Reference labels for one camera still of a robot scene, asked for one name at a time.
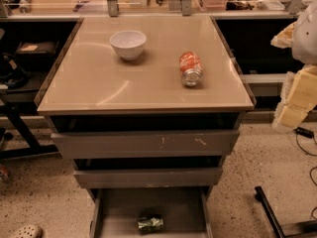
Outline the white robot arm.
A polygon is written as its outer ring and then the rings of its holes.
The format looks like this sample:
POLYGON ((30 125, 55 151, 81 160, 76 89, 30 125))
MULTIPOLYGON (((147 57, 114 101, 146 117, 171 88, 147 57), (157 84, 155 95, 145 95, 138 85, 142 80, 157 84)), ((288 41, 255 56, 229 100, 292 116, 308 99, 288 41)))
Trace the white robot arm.
POLYGON ((291 48, 292 57, 303 63, 298 72, 288 72, 280 92, 272 127, 282 133, 296 129, 317 106, 317 0, 297 21, 273 37, 274 47, 291 48))

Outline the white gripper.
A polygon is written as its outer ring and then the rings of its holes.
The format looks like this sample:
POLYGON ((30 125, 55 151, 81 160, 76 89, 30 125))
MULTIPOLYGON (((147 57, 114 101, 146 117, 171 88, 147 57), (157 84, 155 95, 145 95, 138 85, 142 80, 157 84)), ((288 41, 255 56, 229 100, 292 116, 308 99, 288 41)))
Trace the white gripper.
MULTIPOLYGON (((295 24, 291 23, 270 44, 276 48, 292 47, 295 24)), ((317 66, 306 64, 297 73, 288 71, 281 90, 281 101, 274 112, 272 128, 280 133, 296 129, 317 105, 317 66)))

